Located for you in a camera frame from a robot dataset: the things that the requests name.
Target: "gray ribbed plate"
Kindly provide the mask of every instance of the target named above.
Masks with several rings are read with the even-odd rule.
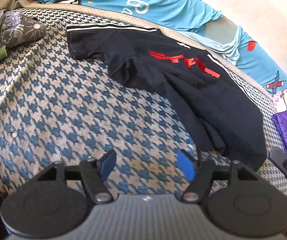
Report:
[[[9,236],[7,240],[25,240]],[[215,227],[195,204],[179,202],[174,195],[120,195],[97,205],[75,230],[53,240],[247,240]],[[264,238],[287,240],[284,235]]]

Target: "screw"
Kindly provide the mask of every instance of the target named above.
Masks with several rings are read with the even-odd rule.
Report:
[[[98,193],[95,198],[96,198],[96,201],[107,202],[111,199],[111,195],[109,193],[102,192],[102,193]]]
[[[194,201],[197,201],[199,199],[199,196],[197,193],[188,192],[188,193],[185,193],[183,195],[183,198],[185,201],[194,202]]]

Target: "gray patterned cloth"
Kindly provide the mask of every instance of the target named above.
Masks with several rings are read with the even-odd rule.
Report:
[[[39,40],[45,36],[45,25],[24,16],[19,11],[0,11],[0,48],[14,47],[18,44]]]
[[[100,61],[70,57],[67,24],[112,20],[49,9],[16,12],[37,16],[46,25],[46,36],[10,49],[11,56],[0,63],[0,190],[14,191],[53,161],[77,165],[112,148],[117,166],[106,186],[114,195],[185,189],[175,151],[181,148],[195,156],[195,146],[169,101],[114,82]],[[262,111],[267,150],[282,147],[270,120],[275,113],[271,100],[226,71]],[[203,156],[229,164],[215,152]],[[258,173],[287,195],[287,180],[269,160]],[[215,181],[213,190],[225,185]],[[81,189],[79,183],[70,186]]]

